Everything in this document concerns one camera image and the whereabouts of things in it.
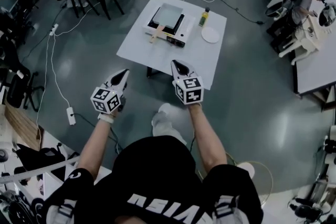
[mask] black cable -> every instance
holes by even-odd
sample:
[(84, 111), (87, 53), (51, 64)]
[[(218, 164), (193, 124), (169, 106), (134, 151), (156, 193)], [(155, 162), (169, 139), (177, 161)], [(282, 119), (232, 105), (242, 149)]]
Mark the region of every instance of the black cable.
[(191, 151), (193, 150), (193, 144), (194, 144), (194, 142), (195, 142), (195, 134), (194, 134), (194, 138), (193, 138), (193, 140), (191, 141), (191, 145), (190, 145), (190, 150), (189, 150), (189, 152), (191, 152)]
[[(57, 15), (56, 15), (56, 17), (55, 17), (55, 19), (54, 19), (54, 21), (52, 21), (52, 24), (51, 24), (51, 27), (53, 27), (54, 26), (54, 23), (55, 23), (55, 21), (56, 21), (56, 19), (57, 19), (57, 17), (60, 15), (60, 13), (61, 13), (61, 11), (66, 7), (65, 6), (66, 5), (66, 3), (64, 2), (62, 5), (61, 5), (61, 8), (60, 8), (60, 10), (59, 10), (59, 12), (57, 13)], [(29, 51), (29, 53), (24, 57), (24, 58), (22, 58), (22, 61), (21, 61), (21, 63), (23, 63), (29, 56), (30, 56), (30, 54), (33, 52), (33, 50), (35, 50), (36, 48), (37, 48), (37, 46), (38, 45), (40, 45), (41, 44), (41, 42), (49, 35), (49, 32), (50, 31), (48, 31), (46, 34), (45, 34), (45, 36)]]
[(254, 24), (257, 24), (257, 25), (263, 25), (264, 24), (264, 22), (262, 22), (261, 20), (258, 20), (258, 21), (253, 21), (253, 20), (250, 20), (250, 19), (248, 19), (248, 18), (246, 18), (243, 14), (241, 14), (240, 12), (239, 12), (239, 8), (234, 8), (234, 7), (232, 7), (232, 6), (230, 6), (229, 4), (227, 4), (224, 0), (220, 0), (220, 1), (222, 1), (226, 6), (228, 6), (229, 8), (231, 8), (231, 9), (233, 9), (236, 13), (238, 13), (242, 18), (244, 18), (244, 19), (246, 19), (247, 21), (249, 21), (249, 22), (251, 22), (251, 23), (254, 23)]
[[(83, 120), (85, 120), (87, 123), (89, 123), (93, 128), (96, 127), (93, 123), (91, 123), (89, 120), (87, 120), (82, 114), (74, 113), (71, 116), (73, 116), (73, 115), (80, 116)], [(120, 151), (122, 151), (123, 148), (119, 145), (119, 138), (118, 138), (118, 136), (115, 134), (115, 132), (112, 130), (112, 128), (110, 128), (110, 130), (111, 130), (113, 136), (115, 137), (115, 139), (112, 138), (112, 137), (110, 137), (110, 136), (108, 136), (108, 138), (111, 139), (111, 140), (113, 140), (116, 143), (116, 145), (114, 146), (114, 151), (115, 151), (116, 154), (119, 154), (117, 147), (119, 147)]]

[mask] wooden board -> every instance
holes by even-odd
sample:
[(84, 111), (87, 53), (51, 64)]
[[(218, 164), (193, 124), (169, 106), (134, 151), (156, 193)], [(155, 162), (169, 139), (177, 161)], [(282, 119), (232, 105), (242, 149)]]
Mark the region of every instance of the wooden board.
[[(16, 131), (16, 133), (21, 137), (21, 139), (32, 149), (38, 151), (40, 145), (40, 137), (37, 132), (36, 123), (28, 118), (22, 110), (16, 109), (7, 103), (5, 100), (5, 117)], [(40, 133), (41, 139), (43, 140), (44, 130), (41, 126)]]

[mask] person wearing cap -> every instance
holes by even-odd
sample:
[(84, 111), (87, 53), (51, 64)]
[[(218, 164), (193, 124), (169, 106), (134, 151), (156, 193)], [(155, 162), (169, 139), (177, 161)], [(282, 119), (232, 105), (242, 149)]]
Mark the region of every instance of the person wearing cap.
[[(301, 24), (302, 20), (305, 19), (308, 15), (317, 17), (315, 11), (310, 12), (312, 0), (296, 0), (291, 4), (291, 9), (288, 10), (287, 14), (274, 22), (270, 28), (267, 29), (267, 33), (274, 37), (274, 40), (271, 42), (272, 47), (279, 52), (279, 46), (286, 40), (286, 38), (294, 33), (297, 27)], [(275, 35), (275, 32), (281, 29), (278, 36)]]

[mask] black pants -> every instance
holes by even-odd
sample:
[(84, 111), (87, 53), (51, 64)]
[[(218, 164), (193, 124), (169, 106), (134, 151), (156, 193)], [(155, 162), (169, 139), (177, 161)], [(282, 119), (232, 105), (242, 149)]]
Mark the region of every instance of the black pants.
[(289, 35), (295, 32), (297, 27), (298, 26), (292, 20), (291, 13), (274, 22), (269, 28), (269, 31), (274, 33), (278, 29), (281, 29), (281, 32), (280, 35), (271, 42), (272, 47), (280, 46)]

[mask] gray floor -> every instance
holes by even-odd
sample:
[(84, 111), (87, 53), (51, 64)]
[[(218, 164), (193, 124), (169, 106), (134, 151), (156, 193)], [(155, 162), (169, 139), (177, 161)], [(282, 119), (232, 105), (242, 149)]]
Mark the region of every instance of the gray floor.
[[(74, 111), (96, 122), (97, 112), (90, 103), (94, 88), (113, 72), (129, 68), (131, 74), (125, 92), (127, 104), (114, 125), (121, 145), (125, 147), (151, 135), (151, 118), (163, 102), (174, 105), (174, 127), (190, 144), (193, 136), (190, 119), (174, 95), (171, 78), (161, 74), (147, 79), (145, 66), (116, 56), (148, 1), (119, 0), (126, 11), (122, 16), (113, 1), (108, 0), (111, 21), (98, 6), (101, 16), (90, 12), (76, 29), (58, 37), (54, 54), (58, 83)], [(269, 0), (226, 1), (253, 20), (267, 20), (264, 12)], [(315, 166), (313, 155), (328, 133), (333, 113), (321, 113), (314, 102), (296, 97), (292, 91), (291, 65), (288, 59), (278, 58), (269, 46), (270, 37), (265, 33), (267, 25), (259, 26), (244, 20), (219, 0), (210, 4), (200, 0), (188, 2), (209, 6), (228, 19), (214, 83), (211, 91), (206, 91), (203, 102), (204, 111), (226, 150), (238, 162), (254, 160), (267, 165), (275, 180), (274, 192), (311, 183)], [(39, 25), (39, 29), (20, 48), (20, 59), (50, 29), (60, 4), (56, 0), (38, 3), (40, 9), (33, 12), (32, 21)], [(71, 29), (78, 21), (72, 10), (63, 10), (57, 18), (58, 33)], [(32, 71), (40, 72), (36, 84), (44, 83), (46, 45), (47, 39), (24, 62)], [(39, 124), (80, 152), (92, 127), (80, 117), (75, 126), (70, 126), (66, 108), (49, 62)], [(32, 110), (27, 113), (36, 119)], [(193, 155), (202, 169), (196, 146)], [(115, 156), (114, 143), (109, 141), (104, 166), (111, 168)], [(258, 173), (255, 183), (260, 193), (269, 190), (269, 177), (265, 171)]]

